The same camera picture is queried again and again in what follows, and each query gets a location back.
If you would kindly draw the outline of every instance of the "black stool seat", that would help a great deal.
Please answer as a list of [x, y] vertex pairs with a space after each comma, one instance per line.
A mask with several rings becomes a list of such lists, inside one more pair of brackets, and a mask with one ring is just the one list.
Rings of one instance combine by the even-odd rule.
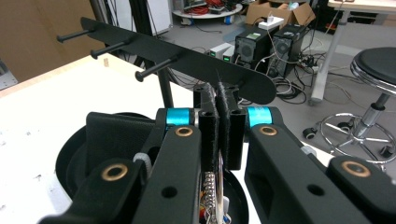
[[352, 73], [366, 84], [396, 95], [396, 48], [365, 49], [351, 64]]
[[365, 49], [354, 60], [367, 75], [396, 84], [396, 48]]

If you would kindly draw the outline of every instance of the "stool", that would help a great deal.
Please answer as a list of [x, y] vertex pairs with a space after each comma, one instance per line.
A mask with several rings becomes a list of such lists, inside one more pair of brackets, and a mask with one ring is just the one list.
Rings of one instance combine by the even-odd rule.
[[[337, 151], [343, 155], [356, 157], [363, 151], [368, 158], [362, 159], [378, 164], [385, 172], [384, 164], [396, 158], [395, 138], [376, 121], [385, 110], [388, 98], [396, 95], [396, 48], [365, 49], [354, 57], [350, 70], [355, 77], [381, 91], [381, 95], [362, 117], [349, 113], [331, 115], [317, 123], [318, 130], [331, 146], [331, 153]], [[348, 121], [332, 124], [341, 118], [347, 118]], [[370, 136], [372, 129], [377, 129], [375, 136]], [[303, 135], [310, 139], [318, 130], [305, 129]]]

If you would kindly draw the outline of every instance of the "table leg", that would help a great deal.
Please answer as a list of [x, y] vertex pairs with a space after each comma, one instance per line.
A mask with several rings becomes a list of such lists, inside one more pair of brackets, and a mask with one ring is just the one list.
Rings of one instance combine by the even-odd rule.
[[330, 44], [329, 50], [326, 53], [326, 58], [324, 63], [319, 68], [317, 78], [315, 80], [314, 89], [312, 90], [311, 99], [308, 101], [310, 105], [315, 105], [323, 100], [324, 89], [326, 87], [327, 74], [329, 72], [329, 65], [332, 60], [332, 56], [341, 38], [341, 34], [347, 26], [347, 19], [349, 17], [350, 11], [344, 11], [343, 17], [338, 22], [335, 34], [332, 37], [332, 43]]

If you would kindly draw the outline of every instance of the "cardboard box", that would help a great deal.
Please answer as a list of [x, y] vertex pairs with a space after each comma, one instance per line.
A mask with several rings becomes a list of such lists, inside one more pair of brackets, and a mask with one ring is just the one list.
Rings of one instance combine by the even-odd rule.
[[3, 0], [0, 15], [0, 58], [19, 82], [105, 46], [87, 36], [63, 44], [56, 40], [56, 35], [81, 31], [81, 17], [94, 19], [89, 1]]
[[300, 4], [294, 10], [286, 10], [272, 7], [270, 2], [255, 1], [248, 6], [245, 23], [252, 25], [254, 22], [262, 21], [260, 17], [267, 18], [271, 14], [285, 20], [281, 27], [288, 23], [307, 25], [315, 19], [315, 13], [307, 3]]
[[385, 26], [396, 26], [396, 15], [388, 15], [384, 20], [383, 25]]

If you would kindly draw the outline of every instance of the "power strip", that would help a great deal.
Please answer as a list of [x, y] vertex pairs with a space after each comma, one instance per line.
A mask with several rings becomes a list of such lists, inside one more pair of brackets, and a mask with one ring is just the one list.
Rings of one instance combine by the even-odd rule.
[[270, 16], [267, 21], [262, 21], [259, 23], [259, 28], [263, 30], [270, 30], [276, 26], [283, 24], [284, 19], [279, 17]]

